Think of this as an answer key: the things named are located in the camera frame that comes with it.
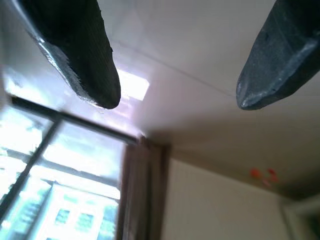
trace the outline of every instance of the window pane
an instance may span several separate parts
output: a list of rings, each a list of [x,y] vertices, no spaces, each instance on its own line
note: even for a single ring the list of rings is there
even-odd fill
[[[1,224],[0,240],[25,239],[50,189],[45,181],[28,178]]]
[[[0,203],[41,143],[49,123],[14,108],[0,114]]]
[[[43,160],[118,181],[124,142],[65,123],[43,154]]]
[[[54,184],[29,240],[113,240],[118,203]]]
[[[28,182],[47,186],[41,190],[45,197],[33,192],[26,198],[23,190],[1,226],[0,240],[113,240],[124,146],[63,123],[29,174]]]

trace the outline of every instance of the beige wall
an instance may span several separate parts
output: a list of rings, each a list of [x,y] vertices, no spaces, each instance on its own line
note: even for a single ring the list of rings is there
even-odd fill
[[[173,160],[163,240],[289,240],[281,198]]]

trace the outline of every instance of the window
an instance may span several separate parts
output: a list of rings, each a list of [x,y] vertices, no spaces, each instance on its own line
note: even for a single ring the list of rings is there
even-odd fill
[[[113,240],[123,150],[135,139],[17,99],[47,118],[1,116],[0,240]]]

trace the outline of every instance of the ceiling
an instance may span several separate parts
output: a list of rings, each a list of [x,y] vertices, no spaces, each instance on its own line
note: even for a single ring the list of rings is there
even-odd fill
[[[258,184],[251,168],[273,168],[274,186],[302,198],[320,191],[320,75],[293,96],[257,111],[236,103],[236,84],[274,0],[99,0],[116,67],[149,82],[143,101],[114,110],[79,100],[6,14],[11,92],[159,142],[194,165]]]

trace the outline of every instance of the curtain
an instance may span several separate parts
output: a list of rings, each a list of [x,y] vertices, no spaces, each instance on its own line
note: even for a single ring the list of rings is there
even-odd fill
[[[116,240],[160,240],[170,152],[144,137],[127,146]]]

